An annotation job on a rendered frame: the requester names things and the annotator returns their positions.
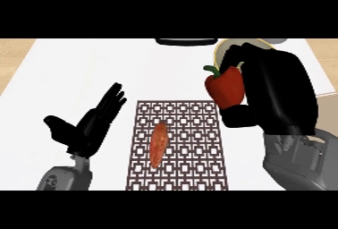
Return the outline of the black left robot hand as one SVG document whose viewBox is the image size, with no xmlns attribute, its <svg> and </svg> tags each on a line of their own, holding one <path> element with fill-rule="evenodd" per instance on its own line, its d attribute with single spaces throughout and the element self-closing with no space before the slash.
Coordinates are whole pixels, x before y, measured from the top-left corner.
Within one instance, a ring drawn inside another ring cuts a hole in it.
<svg viewBox="0 0 338 229">
<path fill-rule="evenodd" d="M 52 115 L 44 118 L 51 139 L 67 146 L 70 155 L 83 158 L 94 155 L 125 101 L 120 84 L 114 82 L 95 108 L 88 110 L 76 125 Z"/>
</svg>

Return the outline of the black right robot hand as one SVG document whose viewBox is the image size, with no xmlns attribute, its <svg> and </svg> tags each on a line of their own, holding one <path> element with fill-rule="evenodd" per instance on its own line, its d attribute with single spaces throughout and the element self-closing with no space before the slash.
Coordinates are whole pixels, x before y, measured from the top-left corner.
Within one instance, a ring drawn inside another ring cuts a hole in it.
<svg viewBox="0 0 338 229">
<path fill-rule="evenodd" d="M 306 70 L 292 53 L 277 51 L 277 72 L 243 79 L 246 104 L 219 109 L 221 121 L 228 128 L 258 125 L 266 135 L 312 135 L 318 105 Z"/>
</svg>

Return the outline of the red bell pepper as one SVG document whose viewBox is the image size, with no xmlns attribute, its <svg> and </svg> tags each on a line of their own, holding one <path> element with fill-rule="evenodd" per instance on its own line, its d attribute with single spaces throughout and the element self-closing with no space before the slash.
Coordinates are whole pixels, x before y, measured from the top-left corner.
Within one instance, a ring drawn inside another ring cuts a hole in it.
<svg viewBox="0 0 338 229">
<path fill-rule="evenodd" d="M 219 109 L 238 105 L 243 101 L 243 78 L 235 67 L 230 66 L 224 73 L 218 69 L 204 65 L 203 70 L 212 72 L 206 77 L 206 93 L 213 99 Z"/>
</svg>

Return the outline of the yellow-rimmed grey bowl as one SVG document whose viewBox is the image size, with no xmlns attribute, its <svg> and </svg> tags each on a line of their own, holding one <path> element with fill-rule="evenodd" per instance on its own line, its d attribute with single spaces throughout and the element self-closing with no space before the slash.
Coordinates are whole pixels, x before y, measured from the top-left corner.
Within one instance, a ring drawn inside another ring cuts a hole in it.
<svg viewBox="0 0 338 229">
<path fill-rule="evenodd" d="M 272 59 L 281 53 L 258 38 L 228 38 L 219 42 L 213 56 L 219 73 L 235 72 L 235 68 L 240 68 L 244 80 L 250 77 L 263 80 L 269 73 L 277 72 Z"/>
</svg>

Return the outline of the brown patterned placemat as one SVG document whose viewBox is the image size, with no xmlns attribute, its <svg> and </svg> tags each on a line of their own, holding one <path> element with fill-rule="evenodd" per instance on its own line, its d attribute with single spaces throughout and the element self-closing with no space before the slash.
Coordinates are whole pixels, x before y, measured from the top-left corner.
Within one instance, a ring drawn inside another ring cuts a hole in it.
<svg viewBox="0 0 338 229">
<path fill-rule="evenodd" d="M 150 166 L 150 136 L 168 126 L 168 145 L 157 167 Z M 225 191 L 227 176 L 218 108 L 209 100 L 139 100 L 131 135 L 128 191 Z"/>
</svg>

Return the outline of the orange sweet potato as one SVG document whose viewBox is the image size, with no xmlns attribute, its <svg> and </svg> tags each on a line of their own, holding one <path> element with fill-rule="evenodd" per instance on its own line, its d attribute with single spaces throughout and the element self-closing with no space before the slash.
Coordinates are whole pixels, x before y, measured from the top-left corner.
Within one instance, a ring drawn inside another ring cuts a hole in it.
<svg viewBox="0 0 338 229">
<path fill-rule="evenodd" d="M 157 168 L 160 163 L 168 141 L 168 126 L 165 123 L 157 123 L 151 132 L 148 147 L 150 166 L 153 168 Z"/>
</svg>

